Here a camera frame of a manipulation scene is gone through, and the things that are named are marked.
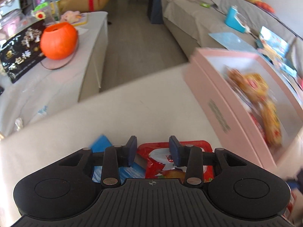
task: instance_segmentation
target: crosshair marking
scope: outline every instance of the crosshair marking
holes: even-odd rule
[[[157,183],[156,183],[155,181],[150,181],[150,182],[148,182],[148,184],[151,185],[151,186],[154,186],[154,185],[156,185]]]

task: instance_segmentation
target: pink plush toy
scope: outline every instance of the pink plush toy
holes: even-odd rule
[[[68,22],[70,24],[73,24],[75,22],[78,22],[81,19],[81,15],[79,11],[73,12],[73,11],[66,11],[60,19],[60,22]]]

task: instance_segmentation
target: round pad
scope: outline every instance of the round pad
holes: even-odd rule
[[[71,188],[69,182],[63,179],[46,179],[35,187],[36,194],[46,199],[56,199],[66,195]]]
[[[269,187],[261,180],[247,178],[237,181],[234,190],[239,195],[248,199],[259,199],[269,192]]]
[[[255,165],[223,170],[210,182],[208,194],[220,210],[252,220],[281,214],[290,200],[288,185]]]
[[[19,212],[44,220],[76,215],[95,198],[94,182],[76,166],[46,167],[23,178],[14,189]]]

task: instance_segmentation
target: black gripper base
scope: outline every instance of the black gripper base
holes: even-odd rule
[[[118,188],[104,189],[96,203],[69,219],[43,221],[21,217],[14,227],[290,227],[281,216],[248,221],[217,210],[201,189],[187,188],[178,179],[127,179]]]

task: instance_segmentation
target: white table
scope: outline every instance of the white table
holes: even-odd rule
[[[0,86],[5,88],[0,96],[4,136],[15,131],[19,117],[27,126],[99,92],[108,44],[107,13],[90,13],[88,23],[80,27],[88,31],[79,36],[78,50],[67,66],[47,70],[38,63],[14,84],[0,76]]]
[[[23,177],[83,147],[101,134],[113,144],[136,135],[138,144],[206,140],[221,147],[203,110],[183,81],[183,66],[99,94],[25,127],[0,143],[0,226],[19,217],[13,189]]]

